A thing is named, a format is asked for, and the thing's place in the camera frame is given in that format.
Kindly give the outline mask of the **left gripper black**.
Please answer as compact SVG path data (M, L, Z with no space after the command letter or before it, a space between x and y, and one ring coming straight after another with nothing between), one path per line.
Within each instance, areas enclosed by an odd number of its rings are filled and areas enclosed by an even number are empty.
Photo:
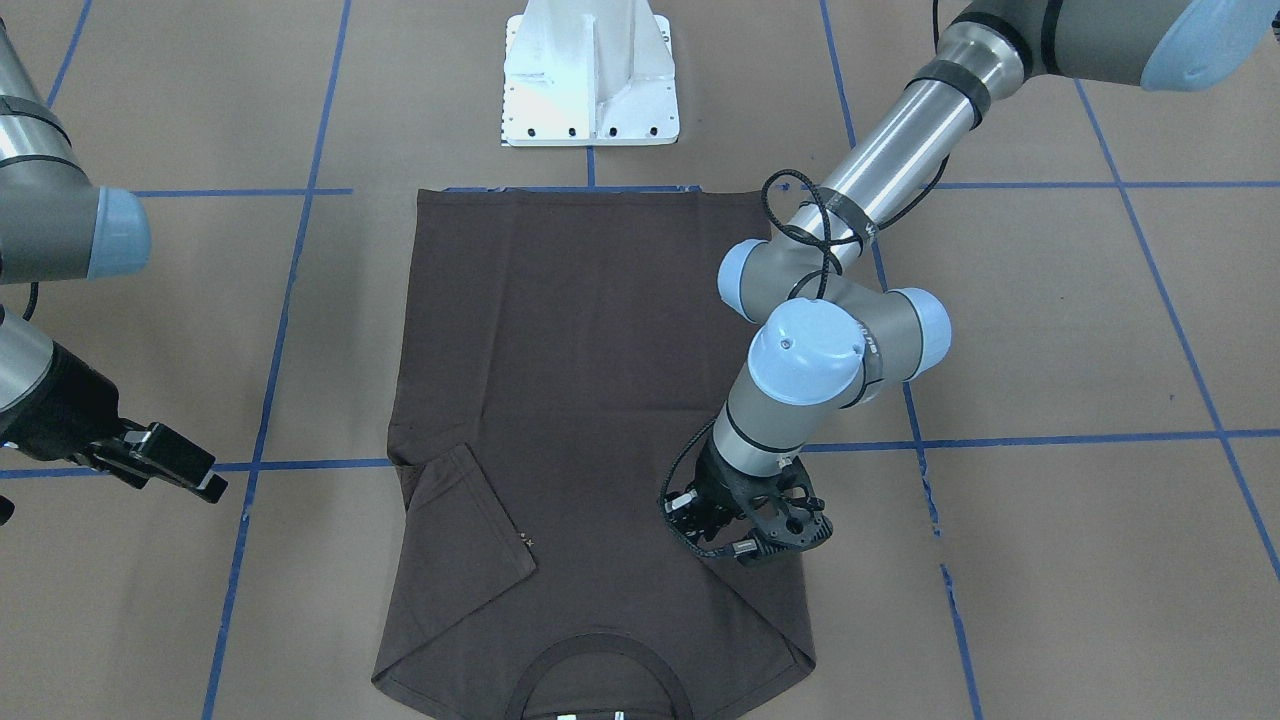
M668 525L694 546L707 536L746 516L745 507L759 509L771 487L765 478L739 471L707 441L695 462L690 489L668 492L660 498L660 511Z

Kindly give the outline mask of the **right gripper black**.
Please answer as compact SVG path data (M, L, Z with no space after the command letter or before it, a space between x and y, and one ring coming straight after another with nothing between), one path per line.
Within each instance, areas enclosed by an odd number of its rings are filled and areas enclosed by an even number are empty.
M95 466L136 489L159 479L218 503L228 487L215 457L170 427L125 425L115 384L59 343L44 378L3 411L1 442L42 462L86 455L95 443Z

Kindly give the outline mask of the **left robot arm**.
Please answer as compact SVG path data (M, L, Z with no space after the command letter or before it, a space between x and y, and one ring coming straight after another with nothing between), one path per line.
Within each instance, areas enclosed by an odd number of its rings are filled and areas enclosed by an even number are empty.
M931 191L952 150L996 102L1055 76L1198 92L1254 51L1275 1L973 1L938 32L934 56L879 124L772 236L722 260L722 301L756 325L739 377L690 441L685 489L660 487L669 532L700 559L760 562L832 537L800 454L837 410L938 365L952 343L941 301L874 291L849 270Z

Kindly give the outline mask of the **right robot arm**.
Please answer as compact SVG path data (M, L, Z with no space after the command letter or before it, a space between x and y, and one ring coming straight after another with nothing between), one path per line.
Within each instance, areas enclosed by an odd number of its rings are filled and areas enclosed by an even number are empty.
M4 284L128 275L150 258L148 218L132 192L95 184L61 120L1 38ZM214 456L169 425L119 413L116 386L42 331L3 311L1 441L41 462L68 461L134 488L165 480L218 502Z

